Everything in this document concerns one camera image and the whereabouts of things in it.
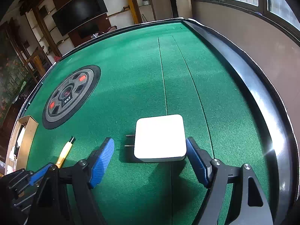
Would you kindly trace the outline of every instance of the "storage box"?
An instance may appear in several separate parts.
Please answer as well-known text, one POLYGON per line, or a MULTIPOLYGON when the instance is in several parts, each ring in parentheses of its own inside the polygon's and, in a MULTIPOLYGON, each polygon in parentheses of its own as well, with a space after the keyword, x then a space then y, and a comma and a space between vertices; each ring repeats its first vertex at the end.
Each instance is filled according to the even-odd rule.
POLYGON ((31 144, 32 144, 35 132, 37 130, 37 127, 38 127, 38 122, 36 120, 34 120, 32 116, 25 116, 23 118, 20 118, 17 121, 17 123, 13 129, 11 138, 9 140, 9 145, 8 145, 7 154, 6 154, 6 161, 5 161, 5 174, 7 174, 8 170, 10 173, 12 171, 14 172, 21 168, 26 168, 31 144), (12 152, 12 150, 14 151, 15 146, 18 145, 17 140, 18 140, 22 125, 24 126, 25 131, 23 132, 24 135, 21 140, 20 147, 19 147, 19 152, 17 155, 18 157, 16 158, 16 156, 13 155, 11 152, 12 152))

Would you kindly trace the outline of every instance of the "wall shelf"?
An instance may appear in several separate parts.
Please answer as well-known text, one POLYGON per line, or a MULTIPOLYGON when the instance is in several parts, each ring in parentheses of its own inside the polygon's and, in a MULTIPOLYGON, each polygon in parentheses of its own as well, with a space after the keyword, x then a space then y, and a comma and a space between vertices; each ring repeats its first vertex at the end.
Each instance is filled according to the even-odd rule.
POLYGON ((115 15, 117 15, 117 14, 119 14, 119 13, 124 13, 124 12, 129 11, 129 10, 130 10, 130 8, 126 8, 126 9, 120 11, 120 12, 113 13, 113 14, 111 14, 111 15, 108 15, 107 17, 109 18, 109 17, 115 16, 115 15))
POLYGON ((142 6, 139 6, 139 7, 144 7, 144 6, 149 6, 149 5, 151 5, 151 4, 146 4, 146 5, 142 5, 142 6))
POLYGON ((39 43, 44 39, 44 36, 42 36, 42 38, 38 41, 39 43))
POLYGON ((64 40, 60 40, 59 42, 57 42, 57 46, 61 45, 62 43, 64 43, 67 39, 69 39, 70 37, 68 36, 67 38, 65 38, 64 40))
POLYGON ((32 30, 34 29, 34 28, 36 28, 36 27, 38 27, 38 25, 35 25, 33 28, 31 28, 32 30))
POLYGON ((48 14, 47 14, 43 19, 45 20, 45 18, 47 18, 47 16, 48 16, 54 9, 56 9, 56 8, 54 7, 50 12, 48 12, 48 14))
POLYGON ((54 30, 55 28, 57 28, 57 26, 54 26, 52 29, 49 30, 49 33, 54 30))

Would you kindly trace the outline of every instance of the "green mat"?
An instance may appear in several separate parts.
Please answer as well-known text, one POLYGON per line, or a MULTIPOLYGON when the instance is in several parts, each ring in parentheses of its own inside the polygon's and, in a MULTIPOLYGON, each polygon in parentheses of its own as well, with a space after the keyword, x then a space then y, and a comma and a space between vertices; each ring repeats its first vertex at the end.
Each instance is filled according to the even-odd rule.
MULTIPOLYGON (((206 189, 187 158, 173 163, 127 163, 122 158, 125 135, 134 134, 139 118, 167 114, 182 115, 186 137, 193 136, 211 156, 228 165, 250 163, 268 195, 260 136, 242 93, 223 62, 181 23, 116 35, 59 62, 26 112, 40 123, 27 169, 56 162, 71 135, 76 141, 64 167, 112 137, 115 152, 93 190, 108 224, 191 224, 206 189), (51 92, 67 75, 90 64, 101 68, 92 95, 63 125, 43 128, 42 112, 51 92)), ((70 200, 74 209, 74 198, 70 200)), ((228 202, 229 193, 220 224, 228 202)))

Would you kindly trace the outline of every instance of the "yellow pillar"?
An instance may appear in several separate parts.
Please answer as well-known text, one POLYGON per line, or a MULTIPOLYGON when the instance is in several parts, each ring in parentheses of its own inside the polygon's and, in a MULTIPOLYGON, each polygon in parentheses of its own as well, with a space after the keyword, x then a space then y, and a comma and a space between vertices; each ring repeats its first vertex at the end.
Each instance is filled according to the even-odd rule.
POLYGON ((142 17, 139 10, 139 6, 137 4, 137 0, 128 0, 128 4, 131 10, 131 14, 135 24, 142 23, 142 17))

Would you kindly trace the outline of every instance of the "black tv screen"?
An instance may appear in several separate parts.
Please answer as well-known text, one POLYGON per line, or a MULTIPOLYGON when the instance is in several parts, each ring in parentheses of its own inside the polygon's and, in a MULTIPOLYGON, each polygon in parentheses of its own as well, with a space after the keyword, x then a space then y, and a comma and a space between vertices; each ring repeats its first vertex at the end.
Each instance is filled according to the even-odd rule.
POLYGON ((103 0, 71 0, 61 7, 52 18, 64 36, 83 23, 107 13, 103 0))

